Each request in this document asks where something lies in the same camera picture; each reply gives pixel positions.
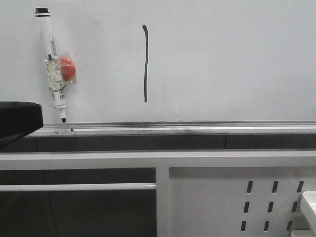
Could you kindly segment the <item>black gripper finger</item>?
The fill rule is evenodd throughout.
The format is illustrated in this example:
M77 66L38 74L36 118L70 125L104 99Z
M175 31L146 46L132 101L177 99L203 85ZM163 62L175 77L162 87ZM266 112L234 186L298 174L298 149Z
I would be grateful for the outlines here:
M34 102L1 101L0 147L43 127L42 106Z

